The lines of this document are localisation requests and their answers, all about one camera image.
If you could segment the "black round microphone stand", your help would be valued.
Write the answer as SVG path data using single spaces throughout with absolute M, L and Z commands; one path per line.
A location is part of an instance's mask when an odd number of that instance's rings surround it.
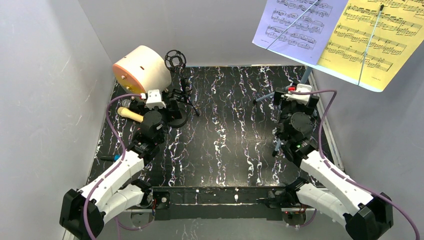
M 178 101 L 176 96 L 170 95 L 166 102 L 167 125 L 180 128 L 188 121 L 185 105 Z

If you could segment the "beige microphone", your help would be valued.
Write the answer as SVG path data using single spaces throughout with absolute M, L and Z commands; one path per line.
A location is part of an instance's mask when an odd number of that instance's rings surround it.
M 137 113 L 129 110 L 126 107 L 119 107 L 118 110 L 117 110 L 117 113 L 121 117 L 128 118 L 128 119 L 131 119 L 131 120 L 139 122 L 139 123 L 142 123 L 143 120 L 144 120 L 144 117 L 142 115 L 137 114 Z

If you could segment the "black tripod microphone stand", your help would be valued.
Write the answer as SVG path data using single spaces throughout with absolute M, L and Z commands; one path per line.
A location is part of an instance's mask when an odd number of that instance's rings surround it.
M 169 50 L 164 57 L 164 63 L 166 68 L 173 74 L 178 75 L 178 81 L 180 89 L 173 89 L 170 97 L 175 98 L 177 102 L 185 105 L 190 105 L 195 114 L 199 117 L 200 113 L 192 103 L 190 95 L 192 89 L 189 87 L 188 78 L 184 75 L 184 69 L 186 68 L 187 59 L 185 55 L 176 49 Z

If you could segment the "lavender sheet music page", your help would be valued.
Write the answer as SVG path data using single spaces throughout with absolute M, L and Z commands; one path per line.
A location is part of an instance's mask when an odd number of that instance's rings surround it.
M 317 65 L 346 0 L 268 0 L 253 44 L 305 65 Z

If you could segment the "blue music stand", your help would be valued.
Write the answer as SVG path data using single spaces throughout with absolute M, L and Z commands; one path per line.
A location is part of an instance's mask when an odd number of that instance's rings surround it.
M 307 67 L 299 83 L 292 83 L 284 88 L 254 99 L 256 104 L 267 98 L 272 98 L 272 104 L 280 109 L 276 129 L 277 143 L 272 152 L 276 157 L 280 150 L 287 159 L 307 155 L 306 149 L 311 146 L 313 134 L 312 117 L 317 115 L 316 106 L 320 97 L 312 92 L 312 86 L 307 84 L 312 68 Z

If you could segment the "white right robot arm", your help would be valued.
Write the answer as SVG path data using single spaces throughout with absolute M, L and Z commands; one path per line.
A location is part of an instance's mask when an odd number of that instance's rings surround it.
M 355 186 L 354 180 L 320 154 L 311 140 L 311 116 L 319 99 L 309 90 L 295 87 L 274 92 L 273 104 L 280 107 L 281 115 L 273 154 L 282 150 L 287 160 L 327 188 L 322 191 L 300 178 L 286 192 L 295 202 L 311 206 L 342 225 L 353 240 L 377 240 L 394 225 L 393 208 L 385 201 L 387 195 Z

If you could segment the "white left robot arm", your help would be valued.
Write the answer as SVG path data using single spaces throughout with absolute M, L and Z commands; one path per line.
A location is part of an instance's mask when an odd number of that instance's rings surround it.
M 152 90 L 136 97 L 148 110 L 129 145 L 121 145 L 120 157 L 95 180 L 63 196 L 59 224 L 78 240 L 95 240 L 104 225 L 123 211 L 154 201 L 151 185 L 132 177 L 159 153 L 168 127 L 164 111 L 169 106 Z

